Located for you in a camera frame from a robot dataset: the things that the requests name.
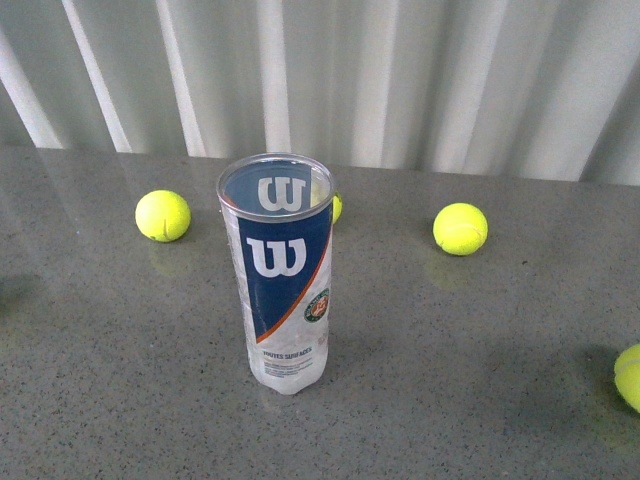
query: corrugated wall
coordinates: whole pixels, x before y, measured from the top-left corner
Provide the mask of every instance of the corrugated wall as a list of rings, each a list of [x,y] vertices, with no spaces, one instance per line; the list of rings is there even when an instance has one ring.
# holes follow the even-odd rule
[[[636,0],[0,0],[0,143],[640,184]]]

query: w logo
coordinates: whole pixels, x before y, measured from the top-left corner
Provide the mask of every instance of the w logo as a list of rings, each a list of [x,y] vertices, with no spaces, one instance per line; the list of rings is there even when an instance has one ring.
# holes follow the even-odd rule
[[[269,198],[269,186],[275,180],[276,201]],[[287,201],[287,185],[291,184],[291,202]],[[307,182],[298,178],[275,177],[261,178],[258,181],[258,199],[262,208],[269,212],[277,212],[285,209],[288,212],[297,212],[302,207],[302,189]]]
[[[288,242],[266,242],[266,248],[273,253],[273,267],[267,267],[265,242],[247,238],[247,244],[251,246],[253,253],[253,265],[257,272],[266,278],[274,278],[278,275],[293,277],[300,273],[307,261],[307,246],[303,238],[289,240]],[[293,266],[287,264],[287,244],[294,252]]]

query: table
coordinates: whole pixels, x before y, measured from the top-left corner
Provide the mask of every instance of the table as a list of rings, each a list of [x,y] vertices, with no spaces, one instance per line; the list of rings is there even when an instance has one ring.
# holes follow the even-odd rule
[[[616,355],[640,341],[640,189],[330,166],[330,354],[249,371],[215,182],[228,161],[0,149],[0,477],[603,479],[640,471]],[[181,193],[179,241],[136,229]],[[430,233],[455,201],[489,239]]]

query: tennis ball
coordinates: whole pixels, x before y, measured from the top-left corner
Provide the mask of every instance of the tennis ball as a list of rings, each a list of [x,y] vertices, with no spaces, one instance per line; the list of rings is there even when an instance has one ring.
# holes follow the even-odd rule
[[[342,196],[336,192],[333,196],[333,223],[336,223],[342,214]]]
[[[452,255],[471,255],[484,244],[488,233],[484,214],[468,203],[444,207],[433,222],[436,243]]]
[[[136,225],[140,232],[157,242],[177,240],[190,223],[191,210],[186,200],[169,190],[147,193],[136,207]]]
[[[613,370],[618,392],[629,405],[640,412],[640,344],[622,352]]]

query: orange stripe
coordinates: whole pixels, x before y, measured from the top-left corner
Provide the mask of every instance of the orange stripe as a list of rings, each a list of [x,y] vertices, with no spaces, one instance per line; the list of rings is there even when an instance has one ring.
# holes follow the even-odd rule
[[[224,194],[224,193],[223,193],[223,194],[222,194],[222,196],[224,197],[224,200],[225,200],[229,205],[231,205],[232,207],[236,207],[236,208],[238,208],[238,206],[235,204],[235,202],[234,202],[233,200],[231,200],[231,197],[229,197],[229,195],[226,195],[226,194]]]
[[[276,323],[273,327],[271,327],[269,330],[267,330],[266,332],[264,332],[262,335],[258,337],[257,343],[260,343],[261,341],[269,338],[272,333],[274,333],[278,328],[280,328],[280,325],[282,325],[285,322],[285,320],[289,318],[289,315],[291,315],[293,311],[296,309],[296,307],[300,304],[300,302],[302,301],[302,298],[305,296],[309,288],[311,288],[311,284],[316,279],[316,276],[320,271],[320,267],[322,266],[322,261],[324,260],[324,256],[327,253],[327,248],[329,248],[328,240],[327,240],[327,244],[324,246],[324,251],[322,252],[322,256],[320,257],[318,266],[316,267],[316,270],[313,272],[313,275],[311,275],[311,279],[309,280],[309,283],[307,283],[307,285],[304,287],[304,290],[302,290],[302,293],[298,296],[298,298],[296,298],[296,301],[293,302],[293,305],[289,307],[289,310],[287,310],[287,312],[283,315],[283,317],[280,320],[278,320],[278,323]]]

